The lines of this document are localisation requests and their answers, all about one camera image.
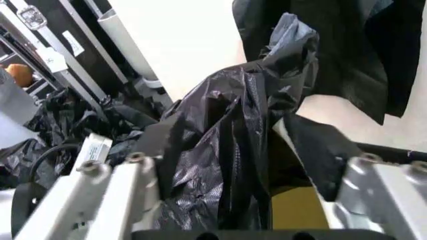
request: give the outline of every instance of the white surface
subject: white surface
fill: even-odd
[[[95,133],[91,133],[84,139],[80,152],[78,153],[75,163],[72,166],[70,175],[79,175],[80,172],[77,171],[77,168],[82,166],[82,164],[86,161],[97,160],[101,163],[105,163],[107,160],[106,154],[110,151],[112,144],[113,140]]]
[[[172,101],[246,62],[232,0],[108,0]]]
[[[114,9],[110,9],[104,13],[102,17],[98,19],[98,23],[139,75],[149,80],[157,79],[157,76],[154,74],[128,31],[126,31],[125,26],[123,26],[123,23],[120,21]]]
[[[423,19],[427,16],[424,8]],[[427,24],[422,23],[419,65],[402,118],[386,115],[381,126],[348,100],[314,95],[306,98],[297,114],[337,127],[352,141],[427,152]]]
[[[11,213],[15,189],[0,191],[0,240],[12,240]]]
[[[52,73],[58,73],[68,69],[65,57],[52,47],[39,48],[36,52]]]
[[[80,45],[80,43],[76,40],[76,38],[68,30],[63,32],[62,35],[68,41],[68,43],[71,45],[74,57],[77,57],[78,55],[82,54],[85,51],[85,49],[82,47],[82,45]]]

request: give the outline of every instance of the hole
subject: hole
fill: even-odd
[[[298,232],[292,237],[292,240],[316,240],[316,238],[307,232]]]
[[[372,153],[363,153],[361,156],[363,159],[365,159],[365,161],[369,161],[371,163],[381,163],[383,160],[381,159],[381,157],[372,154]]]
[[[425,170],[427,170],[427,162],[425,161],[419,161],[418,162],[419,166]]]
[[[142,157],[142,156],[141,156],[141,154],[139,154],[139,153],[135,153],[135,154],[133,154],[130,158],[131,158],[131,159],[139,159],[140,157]]]
[[[211,232],[205,232],[200,234],[200,236],[198,236],[196,238],[196,240],[219,240],[217,235],[211,233]]]
[[[87,161],[87,162],[85,162],[84,164],[83,164],[83,166],[85,167],[85,168],[90,168],[90,167],[92,167],[94,165],[94,162],[93,161]]]

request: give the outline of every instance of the metal bracket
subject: metal bracket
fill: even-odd
[[[16,13],[18,18],[31,30],[36,31],[48,24],[45,16],[33,5],[29,5]]]

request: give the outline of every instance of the black garbage bag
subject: black garbage bag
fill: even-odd
[[[120,164],[131,151],[146,126],[157,123],[150,105],[138,99],[119,96],[103,106],[108,120],[81,100],[71,89],[61,89],[49,95],[35,116],[25,126],[39,133],[45,146],[29,139],[2,150],[2,163],[17,183],[25,183],[33,163],[48,149],[62,144],[83,144],[91,133],[113,140],[107,161]],[[67,174],[76,160],[78,151],[64,150],[44,161],[37,169],[36,181],[50,188],[60,174]]]
[[[163,115],[183,114],[185,128],[171,144],[182,150],[155,228],[270,227],[268,132],[297,109],[317,67],[316,32],[284,19],[280,49],[210,75]]]
[[[234,0],[233,14],[248,61],[285,12],[320,35],[312,94],[348,99],[382,124],[406,109],[420,53],[424,0]]]

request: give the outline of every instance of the silver metal frame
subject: silver metal frame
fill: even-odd
[[[65,58],[66,63],[73,69],[77,76],[87,85],[87,87],[95,94],[95,96],[102,100],[107,95],[100,88],[100,86],[94,81],[89,73],[80,65],[80,63],[74,58],[74,56],[66,49],[61,41],[55,36],[55,34],[47,27],[44,26],[37,30],[37,32],[51,45],[58,53],[62,54]]]
[[[154,160],[131,153],[115,168],[85,239],[131,239],[133,229],[151,229],[159,201]]]
[[[99,54],[105,59],[107,64],[110,66],[110,68],[117,75],[118,79],[123,84],[126,84],[128,82],[128,79],[122,73],[122,71],[117,66],[117,64],[113,61],[111,56],[107,53],[105,48],[98,41],[97,37],[92,33],[92,31],[86,25],[85,21],[83,21],[83,19],[80,17],[79,13],[74,9],[74,7],[71,5],[71,3],[68,0],[59,0],[59,2],[62,4],[62,6],[65,8],[65,10],[67,10],[67,12],[72,17],[72,19],[75,21],[75,23],[81,28],[83,33],[86,35],[86,37],[89,39],[89,41],[93,44],[93,46],[96,48],[96,50],[99,52]],[[92,2],[96,6],[96,4],[91,0],[86,0],[86,3],[87,2]]]
[[[372,154],[353,157],[334,212],[349,229],[379,224],[399,240],[427,240],[427,163],[396,165]]]
[[[111,177],[104,162],[112,142],[94,133],[86,137],[77,157],[82,161],[76,161],[69,176],[56,180],[16,240],[67,239],[75,223],[94,219]]]
[[[90,10],[95,14],[98,19],[103,15],[100,8],[97,6],[97,4],[93,0],[84,0],[86,2],[86,5],[90,8]]]
[[[18,49],[16,49],[16,47],[14,47],[13,45],[11,45],[8,41],[6,41],[6,39],[0,35],[0,41],[3,42],[8,48],[10,48],[18,57],[20,57],[28,66],[30,66],[32,69],[36,70],[36,66],[33,65],[32,62],[28,61],[27,58],[25,56],[23,56]],[[49,81],[49,78],[44,75],[42,72],[37,71],[38,74],[40,74],[44,80],[46,80],[46,82],[52,86],[53,89],[58,89],[57,86],[55,86],[51,81]]]
[[[74,78],[74,76],[70,72],[64,70],[60,71],[59,73],[81,95],[81,97],[85,99],[95,109],[95,111],[102,119],[107,120],[107,116],[102,110],[101,105],[99,105],[99,103],[95,101],[95,99],[89,94],[89,92],[86,91],[86,89],[77,81],[77,79]]]
[[[64,236],[68,236],[76,222],[93,218],[110,175],[110,166],[100,164],[95,176],[80,172],[60,177],[15,240],[67,239]]]
[[[28,4],[23,0],[11,0],[10,2],[17,9],[25,8],[26,6],[28,6]],[[40,50],[40,49],[46,48],[46,46],[31,32],[30,29],[27,28],[27,26],[25,26],[23,22],[21,22],[18,16],[15,15],[15,13],[13,13],[12,10],[6,4],[0,4],[0,12],[10,21],[10,23],[16,29],[19,30],[19,32],[29,41],[29,44],[33,45],[35,49]],[[101,116],[101,118],[107,119],[99,103],[93,99],[93,97],[89,94],[89,92],[86,91],[86,89],[74,78],[73,75],[71,75],[70,72],[68,72],[67,70],[64,70],[60,72],[55,72],[53,73],[53,75],[64,87],[68,87],[68,85],[73,87],[77,91],[77,93],[79,93],[81,97],[85,99],[96,110],[96,112]]]

